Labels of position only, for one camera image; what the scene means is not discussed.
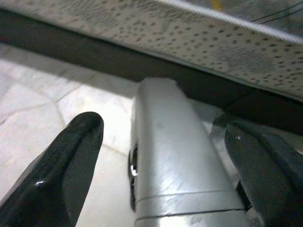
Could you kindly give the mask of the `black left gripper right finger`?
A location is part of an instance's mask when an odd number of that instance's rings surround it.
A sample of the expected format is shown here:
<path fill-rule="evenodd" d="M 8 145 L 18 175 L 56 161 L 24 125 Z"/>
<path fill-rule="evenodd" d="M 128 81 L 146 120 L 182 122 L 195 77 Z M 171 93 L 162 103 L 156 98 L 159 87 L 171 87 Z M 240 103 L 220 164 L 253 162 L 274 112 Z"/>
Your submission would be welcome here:
<path fill-rule="evenodd" d="M 264 227 L 303 227 L 303 154 L 245 121 L 227 124 L 225 146 Z"/>

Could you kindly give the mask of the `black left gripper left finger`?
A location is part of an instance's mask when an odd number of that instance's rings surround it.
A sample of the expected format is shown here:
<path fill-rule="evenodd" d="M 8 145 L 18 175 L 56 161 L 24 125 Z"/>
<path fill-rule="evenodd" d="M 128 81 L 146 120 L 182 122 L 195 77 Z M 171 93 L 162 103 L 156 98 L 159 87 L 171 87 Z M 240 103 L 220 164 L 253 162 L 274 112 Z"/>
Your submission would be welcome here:
<path fill-rule="evenodd" d="M 0 227 L 76 227 L 103 132 L 98 113 L 74 117 L 0 201 Z"/>

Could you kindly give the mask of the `white dotted quilted mattress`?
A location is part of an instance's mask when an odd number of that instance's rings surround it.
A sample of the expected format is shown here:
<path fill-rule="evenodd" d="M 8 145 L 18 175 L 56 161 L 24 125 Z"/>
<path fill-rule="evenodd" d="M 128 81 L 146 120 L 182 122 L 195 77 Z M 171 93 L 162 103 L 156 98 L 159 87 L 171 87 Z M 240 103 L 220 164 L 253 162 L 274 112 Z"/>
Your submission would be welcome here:
<path fill-rule="evenodd" d="M 303 102 L 303 0 L 0 0 L 0 9 Z"/>

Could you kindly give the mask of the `dark bed frame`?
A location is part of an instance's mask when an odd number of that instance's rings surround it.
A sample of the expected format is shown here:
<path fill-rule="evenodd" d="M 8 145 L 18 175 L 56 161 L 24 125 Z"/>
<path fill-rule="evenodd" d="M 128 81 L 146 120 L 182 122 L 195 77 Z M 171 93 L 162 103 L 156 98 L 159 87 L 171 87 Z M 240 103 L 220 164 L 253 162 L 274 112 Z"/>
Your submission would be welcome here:
<path fill-rule="evenodd" d="M 0 44 L 140 82 L 175 80 L 189 98 L 303 136 L 303 102 L 0 9 Z"/>

